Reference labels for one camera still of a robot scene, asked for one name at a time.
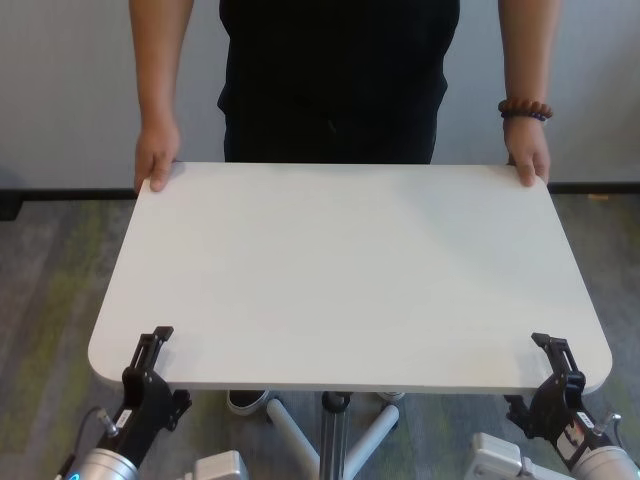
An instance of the beaded bracelet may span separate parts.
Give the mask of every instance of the beaded bracelet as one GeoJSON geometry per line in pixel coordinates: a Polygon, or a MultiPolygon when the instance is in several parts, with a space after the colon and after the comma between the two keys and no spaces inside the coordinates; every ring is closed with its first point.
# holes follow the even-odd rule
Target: beaded bracelet
{"type": "Polygon", "coordinates": [[[528,99],[508,98],[498,104],[502,118],[532,117],[541,122],[553,116],[553,110],[546,103],[534,102],[528,99]]]}

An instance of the shoe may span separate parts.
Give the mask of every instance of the shoe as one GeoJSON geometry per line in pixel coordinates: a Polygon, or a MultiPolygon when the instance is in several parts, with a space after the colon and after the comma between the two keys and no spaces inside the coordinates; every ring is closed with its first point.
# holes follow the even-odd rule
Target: shoe
{"type": "Polygon", "coordinates": [[[246,417],[267,403],[269,390],[229,390],[227,407],[232,413],[246,417]]]}
{"type": "Polygon", "coordinates": [[[385,402],[396,403],[399,402],[402,397],[404,397],[403,392],[378,392],[378,396],[383,399],[385,402]]]}

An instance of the black shirt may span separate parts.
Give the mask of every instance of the black shirt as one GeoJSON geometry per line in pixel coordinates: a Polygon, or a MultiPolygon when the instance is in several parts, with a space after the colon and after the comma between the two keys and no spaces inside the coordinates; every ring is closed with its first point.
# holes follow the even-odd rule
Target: black shirt
{"type": "Polygon", "coordinates": [[[458,0],[221,0],[221,106],[266,94],[329,116],[436,111],[458,15],[458,0]]]}

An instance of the wrist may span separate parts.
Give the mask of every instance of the wrist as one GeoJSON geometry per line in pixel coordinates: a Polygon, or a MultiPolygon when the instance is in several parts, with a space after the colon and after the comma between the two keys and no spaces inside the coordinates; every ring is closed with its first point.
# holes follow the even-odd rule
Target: wrist
{"type": "Polygon", "coordinates": [[[140,106],[140,119],[143,128],[175,123],[173,109],[168,106],[140,106]]]}

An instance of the black pants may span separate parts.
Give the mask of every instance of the black pants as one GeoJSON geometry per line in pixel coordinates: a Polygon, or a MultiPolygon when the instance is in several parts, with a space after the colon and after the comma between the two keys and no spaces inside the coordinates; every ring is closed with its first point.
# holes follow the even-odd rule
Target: black pants
{"type": "Polygon", "coordinates": [[[331,116],[289,99],[253,98],[226,109],[227,162],[430,163],[436,111],[397,115],[331,116]]]}

